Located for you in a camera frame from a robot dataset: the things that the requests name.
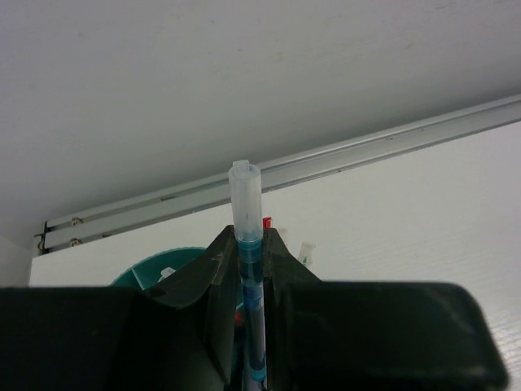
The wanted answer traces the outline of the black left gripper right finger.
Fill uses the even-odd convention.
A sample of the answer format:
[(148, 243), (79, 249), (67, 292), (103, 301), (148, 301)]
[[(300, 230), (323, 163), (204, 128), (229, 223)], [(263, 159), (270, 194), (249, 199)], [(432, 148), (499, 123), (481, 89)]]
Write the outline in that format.
[(484, 313), (445, 282), (323, 281), (263, 238), (271, 390), (504, 390)]

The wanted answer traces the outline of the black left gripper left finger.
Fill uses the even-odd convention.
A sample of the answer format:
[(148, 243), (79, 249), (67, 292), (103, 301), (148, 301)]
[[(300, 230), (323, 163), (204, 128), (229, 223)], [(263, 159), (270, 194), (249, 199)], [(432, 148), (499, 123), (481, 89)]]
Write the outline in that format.
[(221, 390), (233, 362), (239, 283), (226, 227), (147, 290), (1, 291), (4, 390)]

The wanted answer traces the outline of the red gel pen thin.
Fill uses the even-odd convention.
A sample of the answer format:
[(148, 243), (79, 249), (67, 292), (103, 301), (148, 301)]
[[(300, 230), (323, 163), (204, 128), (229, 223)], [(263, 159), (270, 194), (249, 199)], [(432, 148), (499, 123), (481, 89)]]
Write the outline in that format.
[(268, 229), (272, 227), (272, 218), (271, 217), (264, 217), (263, 218), (263, 228)]

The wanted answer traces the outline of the green highlighter pen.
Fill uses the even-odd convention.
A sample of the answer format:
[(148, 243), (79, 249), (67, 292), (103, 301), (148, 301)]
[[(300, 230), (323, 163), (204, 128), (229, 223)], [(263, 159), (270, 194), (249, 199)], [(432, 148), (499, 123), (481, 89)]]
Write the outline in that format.
[(315, 244), (310, 242), (303, 242), (300, 246), (297, 259), (306, 268), (309, 268), (313, 264), (313, 251), (315, 248)]

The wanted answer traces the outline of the red highlighter pen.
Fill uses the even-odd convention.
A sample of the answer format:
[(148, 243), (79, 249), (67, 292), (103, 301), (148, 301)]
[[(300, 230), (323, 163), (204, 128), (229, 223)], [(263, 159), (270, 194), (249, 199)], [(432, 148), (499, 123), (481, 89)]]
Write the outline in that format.
[(278, 233), (286, 247), (288, 246), (288, 232), (287, 228), (278, 228)]

